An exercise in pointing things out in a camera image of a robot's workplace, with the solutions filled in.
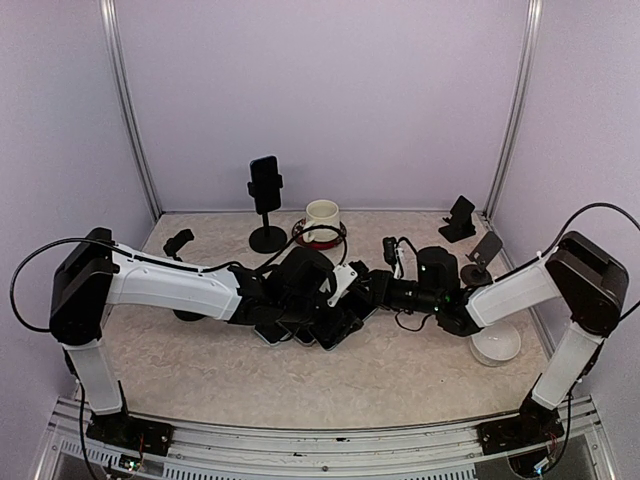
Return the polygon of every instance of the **vertical metal post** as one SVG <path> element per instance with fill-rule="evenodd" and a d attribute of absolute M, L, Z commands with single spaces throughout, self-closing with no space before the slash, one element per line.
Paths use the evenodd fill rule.
<path fill-rule="evenodd" d="M 520 66 L 518 68 L 518 77 L 516 81 L 516 91 L 513 95 L 511 103 L 511 111 L 509 112 L 509 122 L 507 131 L 502 141 L 502 149 L 500 151 L 500 160 L 496 170 L 491 191 L 487 198 L 484 208 L 485 216 L 489 221 L 493 219 L 498 206 L 498 200 L 502 194 L 504 183 L 507 178 L 507 171 L 513 156 L 513 150 L 520 127 L 522 112 L 524 111 L 525 98 L 531 70 L 533 67 L 533 57 L 538 42 L 538 31 L 540 29 L 540 18 L 542 15 L 542 0 L 529 0 L 529 11 L 527 15 L 527 24 L 524 34 L 524 43 L 522 44 L 522 53 L 520 55 Z"/>
<path fill-rule="evenodd" d="M 153 220 L 157 222 L 163 211 L 151 177 L 149 164 L 147 163 L 147 158 L 144 154 L 144 149 L 142 148 L 138 123 L 133 111 L 133 103 L 131 102 L 131 93 L 129 92 L 129 84 L 127 82 L 127 74 L 124 65 L 124 57 L 122 55 L 122 45 L 120 43 L 118 18 L 116 16 L 114 0 L 100 0 L 100 11 L 102 14 L 105 35 L 107 37 L 107 48 L 109 50 L 111 68 L 115 77 L 120 110 L 122 111 L 122 117 L 127 128 L 129 143 L 131 144 L 131 150 L 140 176 L 140 182 L 142 183 L 145 199 L 147 200 Z"/>

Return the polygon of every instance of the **white cup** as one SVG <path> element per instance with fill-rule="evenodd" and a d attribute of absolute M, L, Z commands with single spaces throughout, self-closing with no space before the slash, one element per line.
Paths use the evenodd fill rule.
<path fill-rule="evenodd" d="M 340 209 L 331 200 L 315 200 L 307 205 L 307 219 L 304 228 L 328 225 L 340 230 Z M 338 236 L 337 232 L 329 229 L 317 229 L 302 234 L 306 243 L 331 242 Z"/>

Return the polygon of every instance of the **table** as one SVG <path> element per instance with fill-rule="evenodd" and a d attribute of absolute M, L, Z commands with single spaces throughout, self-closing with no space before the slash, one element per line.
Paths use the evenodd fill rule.
<path fill-rule="evenodd" d="M 271 223 L 290 230 L 299 212 L 275 212 Z M 435 212 L 344 212 L 348 260 L 388 268 L 382 238 L 407 236 L 421 248 L 442 245 L 468 261 L 486 228 L 474 218 L 477 235 L 448 244 Z M 260 225 L 252 213 L 164 215 L 144 250 L 162 255 L 162 245 L 183 228 L 195 240 L 184 261 L 217 265 L 236 259 L 246 266 L 266 258 L 252 252 L 248 237 Z M 337 261 L 341 249 L 327 252 Z M 407 277 L 415 278 L 411 252 Z M 496 259 L 493 274 L 505 271 Z M 415 326 L 421 316 L 404 317 Z M 171 311 L 145 306 L 113 308 L 104 330 L 114 367 L 133 412 L 251 427 L 373 428 L 447 422 L 516 409 L 546 365 L 528 312 L 509 321 L 522 350 L 509 364 L 479 364 L 469 339 L 442 331 L 430 320 L 423 331 L 398 328 L 389 312 L 378 312 L 335 350 L 288 342 L 270 347 L 250 327 L 204 319 L 178 320 Z"/>

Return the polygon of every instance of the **red saucer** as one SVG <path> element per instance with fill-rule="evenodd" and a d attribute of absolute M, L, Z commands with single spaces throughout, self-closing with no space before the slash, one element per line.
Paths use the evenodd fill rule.
<path fill-rule="evenodd" d="M 293 228 L 291 229 L 291 236 L 297 235 L 304 228 L 304 224 L 306 223 L 306 219 L 302 219 L 298 221 Z M 347 227 L 344 226 L 344 223 L 340 222 L 340 231 L 346 237 L 347 236 Z M 329 250 L 330 248 L 337 247 L 342 243 L 342 237 L 338 235 L 336 238 L 331 240 L 330 242 L 305 242 L 300 235 L 296 238 L 296 243 L 298 245 L 302 245 L 303 247 L 312 248 L 314 250 Z"/>

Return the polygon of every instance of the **bowl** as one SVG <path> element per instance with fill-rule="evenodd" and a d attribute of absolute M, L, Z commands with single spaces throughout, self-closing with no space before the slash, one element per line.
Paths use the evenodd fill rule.
<path fill-rule="evenodd" d="M 518 330 L 508 323 L 484 328 L 469 342 L 476 360 L 488 367 L 499 367 L 513 360 L 521 346 Z"/>

